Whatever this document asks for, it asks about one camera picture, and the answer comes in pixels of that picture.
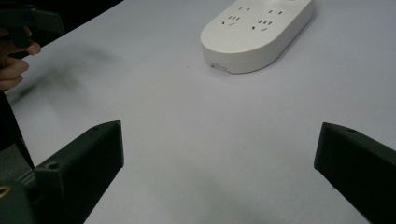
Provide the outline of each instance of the human hand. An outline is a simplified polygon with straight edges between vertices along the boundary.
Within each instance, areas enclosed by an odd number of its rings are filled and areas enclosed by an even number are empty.
[[[32,32],[25,28],[27,36]],[[8,35],[5,28],[0,28],[0,36]],[[22,73],[29,68],[29,64],[21,59],[9,57],[9,54],[26,51],[30,55],[36,55],[41,51],[40,45],[31,40],[31,46],[27,49],[18,49],[12,40],[0,41],[0,90],[5,91],[14,88],[23,80]]]

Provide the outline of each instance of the power strip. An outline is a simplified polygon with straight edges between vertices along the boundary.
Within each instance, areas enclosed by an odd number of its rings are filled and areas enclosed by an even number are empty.
[[[237,0],[201,32],[206,62],[232,74],[264,68],[312,18],[313,0]]]

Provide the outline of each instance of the dark object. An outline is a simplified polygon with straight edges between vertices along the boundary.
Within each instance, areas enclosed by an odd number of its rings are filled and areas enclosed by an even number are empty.
[[[84,223],[123,166],[120,121],[90,128],[34,169],[18,155],[15,144],[0,154],[0,223]]]
[[[95,1],[94,4],[84,4],[80,0],[14,0],[12,2],[25,6],[32,5],[36,8],[59,14],[64,26],[63,34],[41,30],[37,27],[29,27],[33,33],[31,38],[41,47],[44,47],[59,37],[78,28],[85,22],[99,16],[103,12],[109,10],[111,7],[114,7],[116,4],[122,2],[122,0],[102,0]],[[12,54],[13,58],[18,59],[22,59],[26,56],[28,56],[26,52]]]
[[[57,13],[12,2],[0,3],[0,27],[7,28],[15,46],[22,49],[30,46],[23,27],[37,27],[40,30],[64,33],[64,26]]]
[[[396,223],[396,151],[323,123],[315,168],[371,223]]]
[[[26,145],[24,144],[20,127],[8,103],[6,95],[0,92],[0,153],[2,150],[15,144],[23,159],[30,168],[33,168],[33,162],[30,158]]]

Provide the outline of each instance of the white table surface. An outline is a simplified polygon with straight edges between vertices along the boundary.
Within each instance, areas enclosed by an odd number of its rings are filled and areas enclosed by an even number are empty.
[[[9,91],[36,165],[120,120],[125,165],[87,219],[366,224],[314,169],[322,122],[396,148],[396,1],[317,0],[281,57],[206,65],[200,33],[233,0],[124,0],[27,57]]]

